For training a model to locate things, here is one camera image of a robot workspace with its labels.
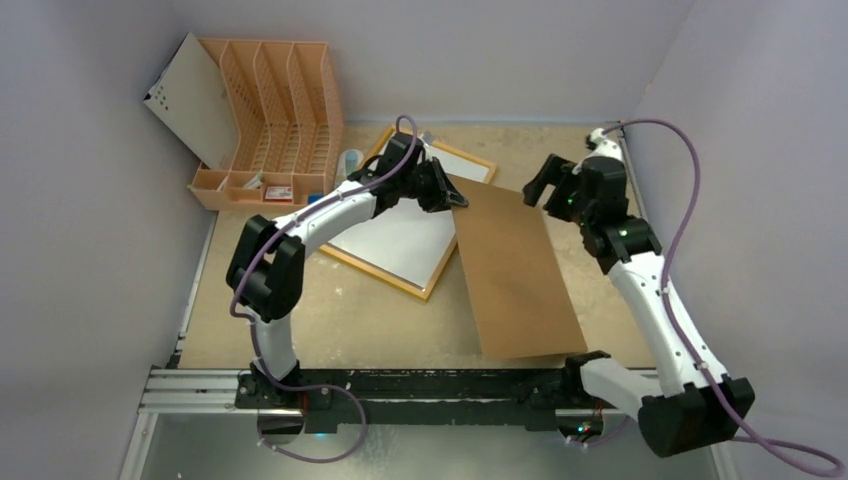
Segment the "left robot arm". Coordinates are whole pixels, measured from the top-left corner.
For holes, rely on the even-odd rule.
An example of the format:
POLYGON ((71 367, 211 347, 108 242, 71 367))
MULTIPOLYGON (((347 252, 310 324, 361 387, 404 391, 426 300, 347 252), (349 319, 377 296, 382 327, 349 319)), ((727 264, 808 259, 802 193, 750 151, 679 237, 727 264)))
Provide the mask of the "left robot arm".
POLYGON ((290 376, 299 365, 291 315, 303 293, 306 260, 339 234, 381 216, 403 199, 427 213, 469 205, 425 142, 398 132, 382 153, 365 160, 318 201, 275 220, 256 215, 244 225, 226 273, 233 291, 229 313, 247 322, 252 369, 264 376, 259 395, 272 408, 292 405, 301 388, 290 376))

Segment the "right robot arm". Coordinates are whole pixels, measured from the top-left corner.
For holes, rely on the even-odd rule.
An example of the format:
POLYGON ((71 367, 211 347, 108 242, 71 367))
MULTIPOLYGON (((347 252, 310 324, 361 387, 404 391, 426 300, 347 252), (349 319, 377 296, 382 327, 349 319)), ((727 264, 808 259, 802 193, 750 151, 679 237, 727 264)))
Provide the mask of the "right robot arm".
POLYGON ((649 379, 602 351, 571 357, 561 381, 564 399, 584 407, 600 399, 634 421, 661 458, 732 439, 753 405, 746 378, 732 378, 694 327, 675 288, 661 276, 666 263, 649 223, 629 213, 622 161, 592 157, 582 164, 551 154, 522 189, 535 206, 553 189, 544 211, 578 226, 586 251, 625 300, 651 351, 649 379))

